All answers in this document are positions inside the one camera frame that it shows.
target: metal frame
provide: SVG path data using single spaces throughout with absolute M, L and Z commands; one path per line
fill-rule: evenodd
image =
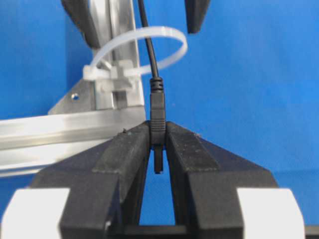
M 135 29 L 132 0 L 90 0 L 90 11 L 100 45 Z M 137 41 L 114 50 L 105 60 L 113 65 L 139 66 Z M 130 84 L 129 89 L 123 82 Z M 82 79 L 48 114 L 0 120 L 0 177 L 36 173 L 142 123 L 146 115 L 141 77 Z

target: blue background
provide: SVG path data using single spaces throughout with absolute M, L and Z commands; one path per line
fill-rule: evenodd
M 145 4 L 150 25 L 186 34 L 184 1 Z M 0 26 L 0 119 L 47 114 L 81 79 L 90 49 L 59 0 L 2 0 Z M 292 188 L 305 222 L 319 224 L 319 1 L 214 0 L 201 32 L 187 41 L 186 56 L 160 71 L 167 119 L 269 168 Z M 167 39 L 154 45 L 158 59 L 179 47 Z M 139 49 L 146 64 L 143 41 Z M 155 176 L 150 160 L 142 224 L 174 224 L 164 166 Z M 31 179 L 0 179 L 0 215 Z

